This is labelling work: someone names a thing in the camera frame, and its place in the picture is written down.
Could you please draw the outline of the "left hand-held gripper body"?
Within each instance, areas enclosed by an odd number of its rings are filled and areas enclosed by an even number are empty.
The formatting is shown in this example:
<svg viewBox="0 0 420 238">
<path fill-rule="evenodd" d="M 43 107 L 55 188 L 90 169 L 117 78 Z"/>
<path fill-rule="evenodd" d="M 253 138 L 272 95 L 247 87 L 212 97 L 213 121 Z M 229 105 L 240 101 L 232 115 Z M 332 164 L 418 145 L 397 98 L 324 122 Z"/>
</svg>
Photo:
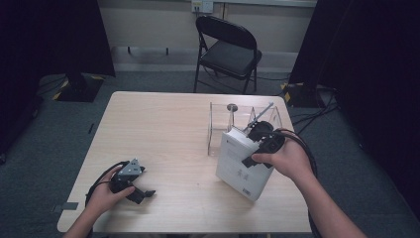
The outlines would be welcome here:
<svg viewBox="0 0 420 238">
<path fill-rule="evenodd" d="M 133 181 L 140 176 L 146 168 L 139 164 L 137 159 L 132 159 L 115 173 L 111 178 L 110 189 L 117 193 L 127 187 L 132 186 Z"/>
</svg>

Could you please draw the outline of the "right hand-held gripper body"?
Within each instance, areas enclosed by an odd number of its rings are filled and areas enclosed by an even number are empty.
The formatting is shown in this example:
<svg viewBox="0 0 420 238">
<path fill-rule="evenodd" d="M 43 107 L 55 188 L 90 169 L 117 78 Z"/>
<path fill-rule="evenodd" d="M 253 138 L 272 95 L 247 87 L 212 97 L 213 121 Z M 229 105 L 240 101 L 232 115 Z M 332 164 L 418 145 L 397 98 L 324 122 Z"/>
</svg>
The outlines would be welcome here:
<svg viewBox="0 0 420 238">
<path fill-rule="evenodd" d="M 285 137 L 280 133 L 279 129 L 275 129 L 271 122 L 262 120 L 265 113 L 272 108 L 273 103 L 270 102 L 244 129 L 248 138 L 259 144 L 256 154 L 274 154 L 284 144 Z"/>
</svg>

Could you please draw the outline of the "white book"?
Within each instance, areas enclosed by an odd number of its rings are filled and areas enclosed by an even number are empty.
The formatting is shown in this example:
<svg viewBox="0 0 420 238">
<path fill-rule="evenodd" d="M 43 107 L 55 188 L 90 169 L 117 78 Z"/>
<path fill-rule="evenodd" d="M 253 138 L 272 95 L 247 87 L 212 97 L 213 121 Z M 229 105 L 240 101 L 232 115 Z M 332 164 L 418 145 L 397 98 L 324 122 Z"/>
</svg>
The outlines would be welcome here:
<svg viewBox="0 0 420 238">
<path fill-rule="evenodd" d="M 259 144 L 253 142 L 245 133 L 233 128 L 222 134 L 216 176 L 236 191 L 256 201 L 271 176 L 273 167 L 268 169 L 264 164 L 246 168 L 242 160 L 250 157 Z"/>
</svg>

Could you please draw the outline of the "clear acrylic book rack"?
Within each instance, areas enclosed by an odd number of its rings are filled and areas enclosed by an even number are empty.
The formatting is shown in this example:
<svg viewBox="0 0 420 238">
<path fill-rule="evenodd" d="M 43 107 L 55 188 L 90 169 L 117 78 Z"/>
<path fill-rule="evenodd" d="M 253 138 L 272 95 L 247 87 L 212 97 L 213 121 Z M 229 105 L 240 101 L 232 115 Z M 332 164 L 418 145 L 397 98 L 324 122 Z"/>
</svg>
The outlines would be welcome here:
<svg viewBox="0 0 420 238">
<path fill-rule="evenodd" d="M 276 106 L 268 103 L 263 106 L 241 105 L 239 103 L 210 103 L 208 125 L 208 155 L 217 157 L 220 153 L 222 134 L 236 128 L 248 135 L 251 132 L 250 123 L 266 121 L 276 129 L 282 126 L 279 111 Z"/>
</svg>

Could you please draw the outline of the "person's right hand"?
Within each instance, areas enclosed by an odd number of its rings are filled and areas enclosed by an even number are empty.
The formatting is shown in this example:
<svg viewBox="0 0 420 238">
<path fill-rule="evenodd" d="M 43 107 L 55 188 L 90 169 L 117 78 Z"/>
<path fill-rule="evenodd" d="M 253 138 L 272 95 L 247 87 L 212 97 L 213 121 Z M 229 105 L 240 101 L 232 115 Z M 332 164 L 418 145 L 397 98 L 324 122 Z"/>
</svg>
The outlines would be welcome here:
<svg viewBox="0 0 420 238">
<path fill-rule="evenodd" d="M 286 139 L 283 147 L 274 154 L 253 154 L 252 159 L 267 163 L 290 178 L 295 183 L 309 182 L 314 179 L 308 156 L 302 147 L 291 139 Z"/>
</svg>

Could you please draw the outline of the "person's left hand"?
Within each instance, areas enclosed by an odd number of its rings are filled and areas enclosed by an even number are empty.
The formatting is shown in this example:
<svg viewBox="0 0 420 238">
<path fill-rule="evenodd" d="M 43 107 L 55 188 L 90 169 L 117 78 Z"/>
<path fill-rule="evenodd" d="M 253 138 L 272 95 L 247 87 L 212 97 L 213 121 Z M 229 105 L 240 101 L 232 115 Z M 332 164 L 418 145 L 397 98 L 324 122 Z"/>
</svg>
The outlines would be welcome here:
<svg viewBox="0 0 420 238">
<path fill-rule="evenodd" d="M 129 186 L 117 193 L 110 190 L 109 183 L 115 173 L 117 173 L 122 167 L 116 167 L 110 172 L 105 174 L 99 183 L 95 186 L 93 193 L 90 196 L 88 203 L 85 205 L 85 210 L 95 217 L 99 217 L 101 214 L 111 209 L 118 201 L 126 198 L 128 195 L 134 192 L 135 188 Z"/>
</svg>

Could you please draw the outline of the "black stand base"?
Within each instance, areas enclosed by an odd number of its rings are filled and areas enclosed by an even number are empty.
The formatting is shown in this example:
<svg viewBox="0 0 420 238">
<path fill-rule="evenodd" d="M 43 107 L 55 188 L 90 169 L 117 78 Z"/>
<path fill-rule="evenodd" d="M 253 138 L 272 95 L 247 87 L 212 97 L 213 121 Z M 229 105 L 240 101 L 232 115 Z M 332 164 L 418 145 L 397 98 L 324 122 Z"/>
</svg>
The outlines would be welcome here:
<svg viewBox="0 0 420 238">
<path fill-rule="evenodd" d="M 65 81 L 53 96 L 53 100 L 67 102 L 93 102 L 104 82 L 99 75 L 67 73 Z"/>
<path fill-rule="evenodd" d="M 326 105 L 319 92 L 304 83 L 284 83 L 281 86 L 286 104 L 295 108 L 325 108 Z"/>
</svg>

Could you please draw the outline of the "grey tape strip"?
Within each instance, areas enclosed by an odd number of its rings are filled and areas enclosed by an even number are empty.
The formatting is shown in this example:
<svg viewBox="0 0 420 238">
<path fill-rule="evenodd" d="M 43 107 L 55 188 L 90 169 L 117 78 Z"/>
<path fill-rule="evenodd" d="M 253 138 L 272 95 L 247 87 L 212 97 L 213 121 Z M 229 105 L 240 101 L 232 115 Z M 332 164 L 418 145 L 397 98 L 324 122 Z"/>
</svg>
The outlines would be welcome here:
<svg viewBox="0 0 420 238">
<path fill-rule="evenodd" d="M 64 210 L 76 210 L 78 206 L 77 202 L 64 202 L 62 204 L 57 204 L 52 208 L 53 213 L 60 213 Z"/>
</svg>

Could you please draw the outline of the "black folding chair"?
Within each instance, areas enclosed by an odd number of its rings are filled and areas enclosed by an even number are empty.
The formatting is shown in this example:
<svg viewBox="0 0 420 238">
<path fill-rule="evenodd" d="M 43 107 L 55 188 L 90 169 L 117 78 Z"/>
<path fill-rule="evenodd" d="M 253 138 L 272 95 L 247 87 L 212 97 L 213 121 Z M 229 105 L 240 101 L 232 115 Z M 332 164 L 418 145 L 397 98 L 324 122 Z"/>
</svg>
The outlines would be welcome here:
<svg viewBox="0 0 420 238">
<path fill-rule="evenodd" d="M 257 90 L 257 68 L 263 53 L 253 34 L 245 27 L 214 16 L 200 16 L 195 20 L 198 32 L 198 57 L 193 91 L 199 83 L 199 70 L 203 66 L 244 82 L 242 94 L 252 81 Z"/>
</svg>

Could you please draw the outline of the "black curtain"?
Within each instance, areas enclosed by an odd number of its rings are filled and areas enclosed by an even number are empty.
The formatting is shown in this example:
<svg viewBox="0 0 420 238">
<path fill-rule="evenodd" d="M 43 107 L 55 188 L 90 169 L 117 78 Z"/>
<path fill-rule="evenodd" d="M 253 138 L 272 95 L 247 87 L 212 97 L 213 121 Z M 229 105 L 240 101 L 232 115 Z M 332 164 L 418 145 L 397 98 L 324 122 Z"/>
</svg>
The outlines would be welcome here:
<svg viewBox="0 0 420 238">
<path fill-rule="evenodd" d="M 289 81 L 336 89 L 420 218 L 420 0 L 317 0 Z"/>
<path fill-rule="evenodd" d="M 0 155 L 51 74 L 115 74 L 98 0 L 0 0 Z"/>
</svg>

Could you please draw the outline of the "white wall socket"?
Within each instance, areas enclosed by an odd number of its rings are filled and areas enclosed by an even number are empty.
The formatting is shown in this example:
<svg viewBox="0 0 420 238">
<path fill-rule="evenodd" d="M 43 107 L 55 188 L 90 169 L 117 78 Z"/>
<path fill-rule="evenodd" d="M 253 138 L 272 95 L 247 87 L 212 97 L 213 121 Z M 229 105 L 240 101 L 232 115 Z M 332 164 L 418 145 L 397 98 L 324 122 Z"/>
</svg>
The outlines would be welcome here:
<svg viewBox="0 0 420 238">
<path fill-rule="evenodd" d="M 213 13 L 214 2 L 211 0 L 191 0 L 191 12 L 192 13 Z"/>
</svg>

